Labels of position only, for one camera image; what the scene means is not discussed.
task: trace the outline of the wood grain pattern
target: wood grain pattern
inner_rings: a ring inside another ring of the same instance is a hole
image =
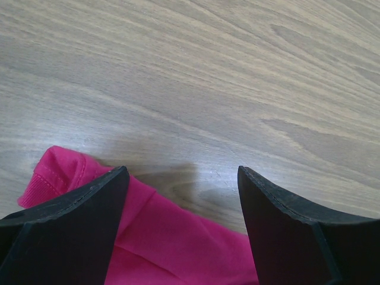
[[[380,217],[375,0],[2,0],[0,214],[57,144],[244,232],[250,166]]]

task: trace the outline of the wooden surface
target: wooden surface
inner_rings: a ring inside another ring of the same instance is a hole
[[[51,145],[244,232],[250,166],[380,217],[378,0],[1,0],[0,214]]]

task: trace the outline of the pink garment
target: pink garment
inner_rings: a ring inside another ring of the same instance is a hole
[[[18,203],[33,207],[110,169],[51,147]],[[179,208],[131,176],[105,284],[256,285],[258,279],[246,235]]]

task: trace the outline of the magenta fabric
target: magenta fabric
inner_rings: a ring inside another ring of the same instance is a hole
[[[33,207],[110,169],[51,147],[18,203]],[[131,176],[105,284],[256,285],[258,279],[247,235],[179,208]]]

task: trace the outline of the table top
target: table top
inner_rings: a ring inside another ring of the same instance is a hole
[[[2,0],[0,216],[52,145],[245,231],[239,165],[380,217],[376,0]]]

